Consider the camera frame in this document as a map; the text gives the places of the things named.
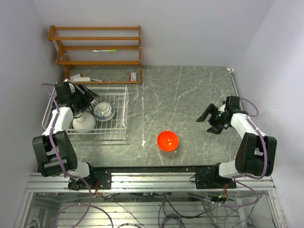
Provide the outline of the cream bowl blue base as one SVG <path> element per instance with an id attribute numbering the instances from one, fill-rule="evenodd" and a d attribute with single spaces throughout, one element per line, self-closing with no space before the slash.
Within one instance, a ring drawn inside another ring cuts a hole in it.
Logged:
<path id="1" fill-rule="evenodd" d="M 90 106 L 87 108 L 87 110 L 90 112 L 91 110 L 94 110 L 94 108 L 96 107 L 96 105 L 98 104 L 98 100 L 94 99 L 91 103 Z"/>

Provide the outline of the blue floral bowl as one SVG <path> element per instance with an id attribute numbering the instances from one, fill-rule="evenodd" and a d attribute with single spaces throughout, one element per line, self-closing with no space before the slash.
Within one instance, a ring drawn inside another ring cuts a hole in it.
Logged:
<path id="1" fill-rule="evenodd" d="M 99 122 L 107 122 L 115 115 L 115 109 L 108 102 L 98 103 L 93 110 L 94 117 Z"/>

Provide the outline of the plain white bowl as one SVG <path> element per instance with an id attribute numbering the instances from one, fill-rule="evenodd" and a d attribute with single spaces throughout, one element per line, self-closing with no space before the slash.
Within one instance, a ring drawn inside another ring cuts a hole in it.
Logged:
<path id="1" fill-rule="evenodd" d="M 90 113 L 83 113 L 73 119 L 72 126 L 77 133 L 90 133 L 96 126 L 96 120 Z"/>

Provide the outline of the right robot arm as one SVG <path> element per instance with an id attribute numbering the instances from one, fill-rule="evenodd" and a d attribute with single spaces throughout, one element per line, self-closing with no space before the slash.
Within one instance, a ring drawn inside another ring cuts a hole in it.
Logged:
<path id="1" fill-rule="evenodd" d="M 233 128 L 242 141 L 234 160 L 208 166 L 190 177 L 197 189 L 228 189 L 236 187 L 236 180 L 249 177 L 260 180 L 272 174 L 277 140 L 261 132 L 247 111 L 240 106 L 241 98 L 228 96 L 218 108 L 209 104 L 197 122 L 208 120 L 208 133 L 219 135 Z"/>

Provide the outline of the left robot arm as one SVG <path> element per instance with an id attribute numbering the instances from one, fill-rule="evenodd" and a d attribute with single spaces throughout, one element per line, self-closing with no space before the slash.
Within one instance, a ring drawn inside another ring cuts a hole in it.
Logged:
<path id="1" fill-rule="evenodd" d="M 69 178 L 71 190 L 94 188 L 98 183 L 94 168 L 77 159 L 67 131 L 76 114 L 92 107 L 97 94 L 82 84 L 70 82 L 53 87 L 55 95 L 48 93 L 54 107 L 51 121 L 42 135 L 32 140 L 38 172 L 43 177 Z"/>

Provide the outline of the white box under shelf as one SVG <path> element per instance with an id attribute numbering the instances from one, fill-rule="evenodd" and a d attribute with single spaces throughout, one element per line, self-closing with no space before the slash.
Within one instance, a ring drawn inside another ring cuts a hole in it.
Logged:
<path id="1" fill-rule="evenodd" d="M 84 77 L 81 74 L 76 74 L 73 76 L 70 76 L 69 79 L 71 80 L 71 82 L 91 82 L 91 78 L 90 77 Z"/>

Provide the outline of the green white pen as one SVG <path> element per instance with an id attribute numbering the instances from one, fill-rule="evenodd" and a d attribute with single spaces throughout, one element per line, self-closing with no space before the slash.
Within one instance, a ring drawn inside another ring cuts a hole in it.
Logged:
<path id="1" fill-rule="evenodd" d="M 102 52 L 116 52 L 116 49 L 96 49 L 92 50 L 94 53 L 102 53 Z"/>

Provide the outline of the red white small box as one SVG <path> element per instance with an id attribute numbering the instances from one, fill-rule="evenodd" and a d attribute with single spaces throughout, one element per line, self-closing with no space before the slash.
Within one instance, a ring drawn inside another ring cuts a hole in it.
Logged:
<path id="1" fill-rule="evenodd" d="M 136 72 L 130 73 L 130 82 L 137 82 L 137 73 Z"/>

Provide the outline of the orange bowl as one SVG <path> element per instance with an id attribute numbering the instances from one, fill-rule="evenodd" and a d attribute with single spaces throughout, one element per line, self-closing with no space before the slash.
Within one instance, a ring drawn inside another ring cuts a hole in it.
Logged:
<path id="1" fill-rule="evenodd" d="M 172 131 L 163 131 L 157 136 L 157 145 L 165 152 L 172 152 L 179 146 L 179 138 Z"/>

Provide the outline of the aluminium mounting rail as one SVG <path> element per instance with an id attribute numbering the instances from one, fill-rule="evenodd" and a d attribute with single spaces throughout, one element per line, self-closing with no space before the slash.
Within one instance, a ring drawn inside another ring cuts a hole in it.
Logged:
<path id="1" fill-rule="evenodd" d="M 194 173 L 112 173 L 110 180 L 99 187 L 92 187 L 92 191 L 106 193 L 134 193 L 134 192 L 199 192 L 224 190 L 224 185 L 209 187 L 203 184 L 199 189 L 198 184 L 191 182 Z M 51 192 L 70 193 L 68 189 L 69 179 L 63 176 L 43 177 L 39 173 L 32 173 L 26 186 L 26 192 Z M 255 191 L 274 190 L 275 185 L 271 177 L 264 177 L 261 180 L 251 178 L 239 178 L 237 183 L 228 186 L 228 191 Z"/>

